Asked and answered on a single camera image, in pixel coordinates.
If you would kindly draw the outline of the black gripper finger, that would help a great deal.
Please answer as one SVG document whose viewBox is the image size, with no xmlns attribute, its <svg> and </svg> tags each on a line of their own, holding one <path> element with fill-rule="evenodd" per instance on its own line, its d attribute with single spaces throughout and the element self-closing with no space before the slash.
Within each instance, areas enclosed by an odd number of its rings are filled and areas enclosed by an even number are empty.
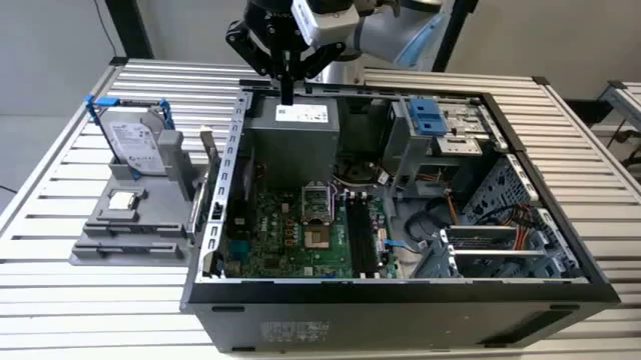
<svg viewBox="0 0 641 360">
<path fill-rule="evenodd" d="M 226 42 L 254 71 L 262 76 L 269 75 L 273 80 L 280 82 L 281 104 L 288 105 L 289 73 L 285 51 L 280 48 L 277 31 L 272 25 L 268 26 L 266 34 L 266 43 L 264 43 L 264 45 L 269 49 L 269 52 L 266 52 L 252 39 L 252 29 L 248 23 L 245 21 L 234 21 L 226 32 Z"/>
<path fill-rule="evenodd" d="M 345 43 L 330 43 L 321 46 L 312 55 L 301 59 L 301 51 L 290 51 L 288 64 L 288 104 L 294 104 L 296 82 L 314 78 L 325 67 L 338 59 L 346 49 Z"/>
</svg>

